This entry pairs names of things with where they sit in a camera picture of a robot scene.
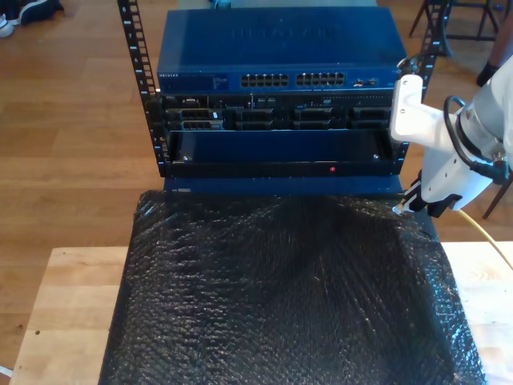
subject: blue network switch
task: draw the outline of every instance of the blue network switch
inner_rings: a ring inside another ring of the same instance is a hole
[[[157,73],[163,95],[389,90],[405,57],[387,8],[175,10]]]

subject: person's leg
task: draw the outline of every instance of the person's leg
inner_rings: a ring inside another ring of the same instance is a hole
[[[482,87],[494,73],[513,55],[513,12],[507,16],[500,27],[495,44],[491,49],[487,65],[479,74],[476,83]]]

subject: black cable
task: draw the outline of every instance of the black cable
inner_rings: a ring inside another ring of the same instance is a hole
[[[445,120],[447,132],[449,132],[450,141],[452,142],[452,145],[454,146],[456,153],[463,160],[463,163],[465,163],[467,166],[472,168],[473,163],[475,163],[475,162],[473,162],[471,160],[471,158],[469,158],[467,156],[467,154],[463,151],[462,146],[458,140],[458,135],[456,134],[456,132],[454,130],[454,126],[452,125],[452,122],[450,121],[449,107],[452,102],[456,102],[460,107],[465,106],[465,102],[458,96],[447,97],[446,101],[443,104],[443,119]]]
[[[436,31],[434,31],[434,38],[436,38],[440,44],[438,45],[441,48],[441,52],[439,51],[439,55],[444,56],[454,56],[454,52],[449,47],[449,42],[447,42],[447,33],[446,33],[446,23],[449,19],[446,20],[447,11],[452,7],[452,0],[442,0],[442,4],[440,5],[440,12],[438,14],[438,20],[436,22]]]
[[[450,141],[452,142],[454,150],[463,161],[463,163],[466,164],[472,171],[492,179],[496,184],[504,184],[507,180],[507,172],[504,172],[504,170],[501,168],[471,160],[471,158],[469,158],[463,151],[463,148],[459,143],[458,134],[456,134],[454,126],[450,121],[449,107],[452,102],[456,102],[460,107],[464,107],[465,102],[458,96],[449,96],[443,104],[443,119],[445,121],[447,132],[449,133]]]

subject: shoe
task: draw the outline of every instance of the shoe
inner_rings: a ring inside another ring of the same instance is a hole
[[[0,38],[6,38],[13,33],[14,27],[7,21],[4,14],[0,14]]]
[[[14,25],[40,22],[51,18],[56,10],[64,10],[59,0],[22,0],[20,6],[22,10],[18,18],[12,21]]]

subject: cable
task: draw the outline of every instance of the cable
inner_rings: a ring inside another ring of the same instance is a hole
[[[486,237],[486,239],[490,242],[490,245],[494,247],[494,249],[499,253],[499,255],[503,258],[503,260],[507,263],[508,266],[510,266],[510,269],[513,270],[513,265],[507,259],[506,255],[503,253],[503,251],[500,249],[499,245],[497,245],[497,242],[494,238],[491,237],[491,235],[478,223],[476,222],[470,215],[465,213],[462,210],[456,210],[456,213],[458,213],[460,216],[462,216],[468,223],[470,223],[472,226],[474,226],[482,235]]]
[[[7,377],[13,376],[13,371],[11,369],[7,369],[6,367],[0,367],[0,373],[6,375]]]
[[[473,162],[463,151],[462,146],[459,143],[458,136],[456,135],[456,132],[454,132],[454,126],[450,121],[449,107],[452,102],[456,102],[460,107],[465,106],[465,102],[458,96],[448,96],[443,104],[443,119],[445,121],[447,132],[449,133],[450,141],[452,142],[454,150],[456,150],[458,156],[461,158],[461,160],[463,160],[463,163],[469,167],[472,167]]]
[[[496,184],[504,184],[507,179],[507,168],[504,171],[504,167],[495,167],[489,164],[484,164],[471,160],[467,154],[463,151],[461,144],[459,143],[458,135],[455,132],[454,126],[450,121],[449,107],[452,102],[456,102],[460,107],[465,106],[465,102],[458,96],[448,96],[443,104],[443,120],[446,124],[447,132],[449,133],[450,141],[454,147],[454,150],[458,154],[459,158],[466,164],[472,171],[477,172],[479,175],[483,175],[486,178],[490,178]],[[484,161],[492,163],[491,159],[483,158]]]
[[[451,1],[444,0],[440,6],[441,6],[441,9],[440,9],[440,12],[438,13],[438,19],[436,21],[436,30],[433,31],[434,37],[432,39],[434,40],[434,38],[436,38],[440,42],[440,45],[438,45],[438,47],[440,47],[440,46],[442,47],[442,55],[451,57],[451,56],[454,56],[454,52],[449,47],[449,42],[447,42],[447,33],[446,33],[446,23],[448,21],[446,19],[446,15],[447,15],[449,9],[452,7]]]

